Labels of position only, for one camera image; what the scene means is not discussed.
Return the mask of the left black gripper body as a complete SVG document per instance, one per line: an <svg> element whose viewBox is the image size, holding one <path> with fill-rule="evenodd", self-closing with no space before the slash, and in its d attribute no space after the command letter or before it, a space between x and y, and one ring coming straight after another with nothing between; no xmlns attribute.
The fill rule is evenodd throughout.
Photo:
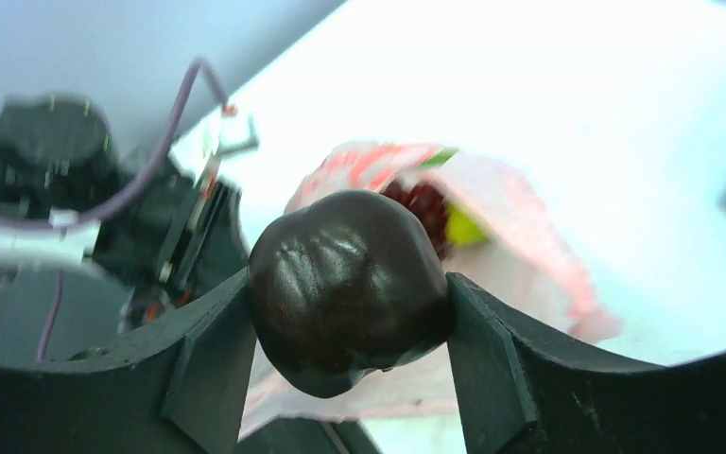
<svg viewBox="0 0 726 454"><path fill-rule="evenodd" d="M120 214L103 222L90 258L142 299L184 306L248 261L240 188L172 165Z"/></svg>

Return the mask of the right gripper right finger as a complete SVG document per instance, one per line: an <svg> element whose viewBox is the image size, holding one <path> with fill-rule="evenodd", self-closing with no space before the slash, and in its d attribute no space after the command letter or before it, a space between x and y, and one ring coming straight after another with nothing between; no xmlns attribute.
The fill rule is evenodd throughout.
<svg viewBox="0 0 726 454"><path fill-rule="evenodd" d="M448 275L470 453L726 453L726 351L667 367L576 340Z"/></svg>

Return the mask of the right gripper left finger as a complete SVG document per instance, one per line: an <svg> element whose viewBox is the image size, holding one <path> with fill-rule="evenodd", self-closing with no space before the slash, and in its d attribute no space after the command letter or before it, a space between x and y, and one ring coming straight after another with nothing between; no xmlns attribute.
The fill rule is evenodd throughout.
<svg viewBox="0 0 726 454"><path fill-rule="evenodd" d="M255 334L239 272L83 358L0 366L0 453L230 453Z"/></svg>

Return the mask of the pink plastic bag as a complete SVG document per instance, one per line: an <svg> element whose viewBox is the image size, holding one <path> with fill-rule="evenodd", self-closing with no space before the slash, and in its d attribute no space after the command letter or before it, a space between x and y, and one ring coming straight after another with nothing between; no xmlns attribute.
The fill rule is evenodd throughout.
<svg viewBox="0 0 726 454"><path fill-rule="evenodd" d="M381 190L397 178L434 184L487 236L457 246L443 263L503 303L581 341L615 337L619 320L599 301L591 275L555 229L543 200L516 168L438 144L348 142L308 174L285 206L295 211L343 189ZM280 417L341 422L449 414L457 410L449 356L438 348L349 392L318 399L297 391L262 351L254 356L239 430Z"/></svg>

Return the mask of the dark brown fake fruit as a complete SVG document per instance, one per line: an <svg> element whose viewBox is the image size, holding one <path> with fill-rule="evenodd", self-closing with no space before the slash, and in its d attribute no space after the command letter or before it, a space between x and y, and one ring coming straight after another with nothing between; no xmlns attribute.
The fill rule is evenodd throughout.
<svg viewBox="0 0 726 454"><path fill-rule="evenodd" d="M247 291L268 360L318 398L424 357L455 324L424 227L369 191L337 192L273 221L252 248Z"/></svg>

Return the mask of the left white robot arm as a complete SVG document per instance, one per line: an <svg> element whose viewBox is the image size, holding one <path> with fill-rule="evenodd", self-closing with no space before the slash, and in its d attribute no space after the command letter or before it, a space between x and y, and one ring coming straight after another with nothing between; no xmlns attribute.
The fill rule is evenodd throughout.
<svg viewBox="0 0 726 454"><path fill-rule="evenodd" d="M142 297L178 308L240 271L239 189L221 155L185 173L170 158L185 96L140 169L121 161L102 112L82 96L10 97L0 110L0 226L27 232L98 224L85 258Z"/></svg>

